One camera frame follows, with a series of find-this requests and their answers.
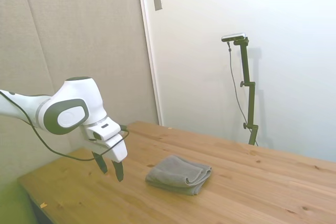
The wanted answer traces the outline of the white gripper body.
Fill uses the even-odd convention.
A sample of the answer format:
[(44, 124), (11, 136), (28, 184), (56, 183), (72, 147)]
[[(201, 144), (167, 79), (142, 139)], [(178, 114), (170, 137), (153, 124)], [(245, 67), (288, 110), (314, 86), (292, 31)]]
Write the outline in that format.
[(84, 127), (85, 147), (97, 154), (104, 154), (108, 159), (121, 162), (127, 157), (127, 148), (120, 134), (120, 127)]

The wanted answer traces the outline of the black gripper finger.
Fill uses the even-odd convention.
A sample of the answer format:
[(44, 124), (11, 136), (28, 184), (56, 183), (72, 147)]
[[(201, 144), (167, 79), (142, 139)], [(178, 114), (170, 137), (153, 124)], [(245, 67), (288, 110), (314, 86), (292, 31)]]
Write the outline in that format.
[(92, 152), (93, 154), (93, 157), (94, 157), (94, 160), (96, 161), (98, 167), (100, 168), (100, 170), (106, 174), (108, 172), (108, 168), (107, 168), (107, 165), (102, 157), (102, 155), (100, 154), (97, 154), (95, 152)]
[(123, 181), (124, 178), (124, 170), (123, 170), (123, 164), (122, 162), (116, 162), (116, 161), (112, 161), (114, 170), (115, 170), (115, 174), (117, 177), (117, 180), (119, 182)]

